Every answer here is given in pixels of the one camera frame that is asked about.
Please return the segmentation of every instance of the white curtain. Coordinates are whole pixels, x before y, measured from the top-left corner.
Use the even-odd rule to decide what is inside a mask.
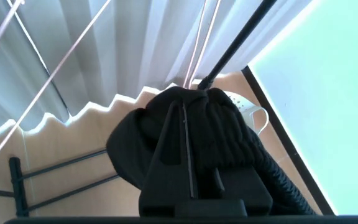
[[[196,58],[216,0],[207,0]],[[311,0],[278,0],[223,73],[238,71]],[[0,126],[18,119],[105,0],[26,0],[0,40]],[[135,98],[143,86],[183,83],[204,0],[115,0],[101,14],[23,120],[30,130],[46,112],[62,122],[89,101]],[[196,77],[216,65],[261,0],[223,0]],[[0,0],[0,24],[9,10]]]

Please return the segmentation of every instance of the beige floor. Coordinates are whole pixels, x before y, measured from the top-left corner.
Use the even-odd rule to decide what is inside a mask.
[[[238,93],[259,104],[241,73],[217,78],[214,86]],[[17,130],[0,153],[0,190],[12,190],[7,160],[15,155],[21,159],[24,173],[78,157],[104,147],[106,140],[125,115],[143,107],[154,97],[142,92],[135,104],[117,100],[108,112],[88,110],[81,119],[65,127],[53,118],[37,134]],[[262,125],[264,114],[256,114],[256,125]],[[320,213],[315,201],[284,150],[272,126],[260,134],[268,152],[298,186],[311,206]],[[106,154],[25,181],[27,201],[34,205],[64,192],[90,184],[115,174]],[[31,216],[138,216],[139,190],[122,179],[116,179],[93,189],[55,202],[30,213]],[[15,216],[13,199],[0,197],[0,223]]]

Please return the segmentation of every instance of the light green surface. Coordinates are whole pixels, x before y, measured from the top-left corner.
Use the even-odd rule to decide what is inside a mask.
[[[311,7],[250,68],[334,209],[358,214],[358,1]]]

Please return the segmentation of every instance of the black fabric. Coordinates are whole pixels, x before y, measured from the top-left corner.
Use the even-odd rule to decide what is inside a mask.
[[[170,103],[175,100],[186,107],[198,174],[215,167],[252,165],[273,198],[272,215],[314,214],[256,133],[246,126],[237,107],[217,88],[208,91],[169,88],[146,108],[131,111],[111,133],[106,145],[113,166],[123,179],[142,189]]]

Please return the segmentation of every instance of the white mug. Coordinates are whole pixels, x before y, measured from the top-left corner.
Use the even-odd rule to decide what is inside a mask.
[[[233,93],[230,91],[224,91],[224,92],[228,97],[230,97],[231,101],[237,106],[237,108],[239,109],[242,115],[242,118],[246,122],[246,125],[248,125],[248,127],[250,127],[253,131],[255,131],[255,133],[259,135],[269,123],[269,114],[267,113],[265,108],[262,108],[260,106],[251,103],[245,97],[238,95],[237,93]],[[253,114],[258,110],[263,110],[265,112],[266,122],[261,128],[256,129]]]

